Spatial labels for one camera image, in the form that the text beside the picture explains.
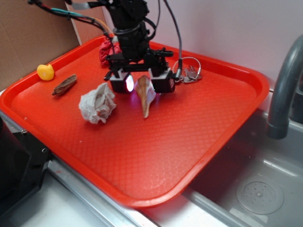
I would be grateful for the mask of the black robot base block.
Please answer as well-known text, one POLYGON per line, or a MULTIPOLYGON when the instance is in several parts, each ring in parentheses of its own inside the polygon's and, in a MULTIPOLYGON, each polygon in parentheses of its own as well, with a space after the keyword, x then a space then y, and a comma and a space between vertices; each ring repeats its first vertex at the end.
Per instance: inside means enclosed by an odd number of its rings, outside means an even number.
POLYGON ((30 132, 11 132, 0 120, 1 218, 41 189, 50 156, 30 132))

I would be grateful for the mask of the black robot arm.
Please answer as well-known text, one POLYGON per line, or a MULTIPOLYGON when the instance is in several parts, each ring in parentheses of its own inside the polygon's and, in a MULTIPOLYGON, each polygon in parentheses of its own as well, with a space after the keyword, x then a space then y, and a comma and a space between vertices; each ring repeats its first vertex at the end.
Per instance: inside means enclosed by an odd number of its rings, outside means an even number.
POLYGON ((153 50, 149 41, 146 23, 149 13, 147 2, 143 0, 98 0, 96 2, 74 3, 67 1, 76 10, 104 6, 113 24, 121 52, 106 57, 109 71, 104 77, 110 81, 114 92, 128 93, 127 79, 133 72, 148 72, 156 93, 172 93, 175 90, 175 75, 166 62, 173 52, 165 48, 153 50))

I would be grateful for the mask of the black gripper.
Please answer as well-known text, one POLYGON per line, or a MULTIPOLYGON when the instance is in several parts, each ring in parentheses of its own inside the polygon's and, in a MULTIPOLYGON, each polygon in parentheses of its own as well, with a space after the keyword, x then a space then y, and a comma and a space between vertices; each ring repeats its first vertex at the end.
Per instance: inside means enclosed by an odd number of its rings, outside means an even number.
POLYGON ((134 90, 134 79, 130 72, 148 71, 156 93, 173 93, 175 81, 171 68, 168 67, 167 57, 173 52, 162 48, 153 50, 149 41, 155 33, 148 36, 149 30, 144 22, 125 29, 114 28, 121 52, 113 51, 106 57, 109 71, 104 80, 110 80, 116 93, 131 93, 134 90))

